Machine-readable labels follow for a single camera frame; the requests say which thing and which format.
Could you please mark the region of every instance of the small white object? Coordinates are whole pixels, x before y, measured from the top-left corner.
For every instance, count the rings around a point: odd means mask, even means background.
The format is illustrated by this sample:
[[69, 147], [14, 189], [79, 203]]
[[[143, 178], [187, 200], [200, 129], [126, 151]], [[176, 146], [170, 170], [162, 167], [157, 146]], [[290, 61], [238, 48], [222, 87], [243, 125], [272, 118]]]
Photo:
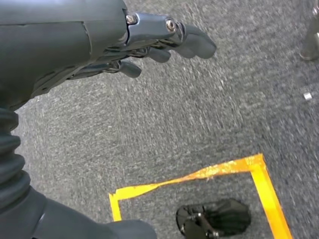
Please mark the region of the small white object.
[[304, 97], [305, 97], [305, 99], [306, 99], [306, 101], [312, 99], [312, 96], [309, 92], [305, 93]]

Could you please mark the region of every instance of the orange tape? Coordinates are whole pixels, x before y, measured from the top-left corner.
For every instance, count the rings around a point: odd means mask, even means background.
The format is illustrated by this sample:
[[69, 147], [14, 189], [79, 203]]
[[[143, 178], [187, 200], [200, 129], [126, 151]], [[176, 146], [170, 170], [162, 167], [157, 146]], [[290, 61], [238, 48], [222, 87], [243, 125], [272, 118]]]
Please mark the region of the orange tape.
[[119, 206], [119, 200], [138, 197], [165, 185], [243, 172], [250, 172], [252, 174], [274, 237], [275, 239], [293, 239], [281, 210], [280, 204], [267, 172], [262, 154], [209, 166], [184, 177], [166, 182], [120, 188], [117, 189], [114, 194], [109, 194], [109, 198], [113, 220], [120, 221], [122, 217]]

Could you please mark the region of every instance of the gray carpet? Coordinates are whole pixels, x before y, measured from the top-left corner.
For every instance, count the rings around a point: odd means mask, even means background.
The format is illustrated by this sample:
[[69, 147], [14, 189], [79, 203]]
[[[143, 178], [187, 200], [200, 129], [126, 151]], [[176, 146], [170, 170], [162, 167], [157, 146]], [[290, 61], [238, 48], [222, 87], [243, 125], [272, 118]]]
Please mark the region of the gray carpet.
[[[108, 193], [116, 188], [262, 152], [293, 236], [319, 238], [318, 70], [299, 58], [312, 0], [126, 3], [199, 26], [218, 54], [135, 60], [144, 69], [138, 79], [104, 74], [29, 102], [14, 134], [35, 188], [105, 223], [112, 220]], [[249, 174], [167, 186], [120, 206], [124, 219], [151, 223], [159, 239], [178, 239], [180, 204], [224, 197], [252, 210], [251, 227], [237, 238], [273, 238]]]

